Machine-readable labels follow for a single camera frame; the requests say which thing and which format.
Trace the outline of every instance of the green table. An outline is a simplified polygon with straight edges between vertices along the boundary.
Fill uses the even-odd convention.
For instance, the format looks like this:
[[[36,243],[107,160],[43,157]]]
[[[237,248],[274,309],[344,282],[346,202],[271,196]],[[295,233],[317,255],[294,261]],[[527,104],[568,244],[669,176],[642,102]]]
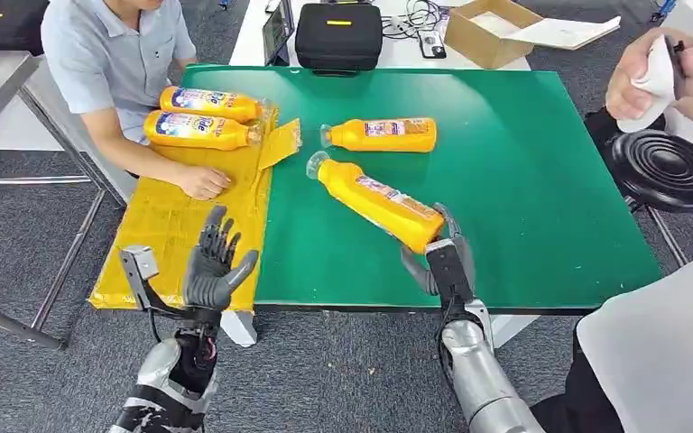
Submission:
[[[267,97],[303,146],[273,169],[257,304],[438,307],[400,264],[398,243],[304,174],[321,124],[429,116],[428,154],[329,151],[421,202],[448,206],[495,313],[592,309],[660,278],[658,265],[553,72],[187,68],[182,85]]]

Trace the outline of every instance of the robotic hand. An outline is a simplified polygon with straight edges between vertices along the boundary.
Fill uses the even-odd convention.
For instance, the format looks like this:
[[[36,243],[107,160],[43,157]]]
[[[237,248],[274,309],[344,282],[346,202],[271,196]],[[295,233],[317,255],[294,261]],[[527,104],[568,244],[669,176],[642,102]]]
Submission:
[[[145,358],[136,385],[109,433],[192,433],[202,427],[217,391],[215,341],[222,310],[259,257],[257,251],[250,251],[232,268],[240,234],[227,242],[233,220],[222,226],[225,213],[225,207],[211,210],[198,245],[190,253],[182,287],[185,309],[166,305],[150,286],[148,280],[158,273],[150,247],[135,245],[121,251],[137,307],[150,314],[158,344]],[[161,341],[154,314],[185,323],[174,337]]]
[[[471,247],[448,210],[439,203],[434,208],[445,217],[448,237],[427,245],[429,269],[404,245],[400,258],[425,292],[439,294],[443,311],[437,334],[439,362],[469,431],[541,433],[540,424],[495,359],[490,316],[474,291]]]

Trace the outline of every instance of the yellow bottle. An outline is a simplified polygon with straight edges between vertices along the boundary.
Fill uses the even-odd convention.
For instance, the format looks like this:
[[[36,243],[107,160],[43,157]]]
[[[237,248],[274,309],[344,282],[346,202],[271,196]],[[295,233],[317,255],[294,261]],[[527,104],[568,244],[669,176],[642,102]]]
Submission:
[[[331,160],[323,151],[315,152],[307,162],[307,176],[319,180],[328,194],[415,253],[424,253],[445,222],[431,207],[365,176],[355,164]]]
[[[437,124],[428,117],[405,119],[354,119],[337,126],[320,127],[323,147],[350,151],[431,152],[437,141]]]
[[[232,151],[262,140],[261,125],[245,126],[232,119],[155,110],[144,119],[144,135],[164,146]]]
[[[237,93],[169,86],[161,92],[161,109],[174,113],[213,115],[241,124],[262,116],[263,104]]]

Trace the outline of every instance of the black stool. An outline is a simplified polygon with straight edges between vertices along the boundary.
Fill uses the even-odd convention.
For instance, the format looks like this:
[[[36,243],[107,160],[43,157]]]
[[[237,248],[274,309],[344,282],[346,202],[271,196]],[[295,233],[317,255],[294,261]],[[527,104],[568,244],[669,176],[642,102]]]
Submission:
[[[693,212],[693,144],[662,131],[661,116],[638,133],[624,134],[605,108],[587,115],[586,128],[632,212],[644,208],[679,266],[687,264],[659,210]]]

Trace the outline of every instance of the cardboard box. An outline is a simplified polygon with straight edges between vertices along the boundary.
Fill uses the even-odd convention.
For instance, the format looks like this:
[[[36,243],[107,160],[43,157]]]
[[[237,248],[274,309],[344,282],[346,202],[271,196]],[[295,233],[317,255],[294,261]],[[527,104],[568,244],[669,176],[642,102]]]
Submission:
[[[535,45],[577,50],[620,27],[543,18],[510,0],[475,0],[450,12],[445,44],[485,69],[525,56]]]

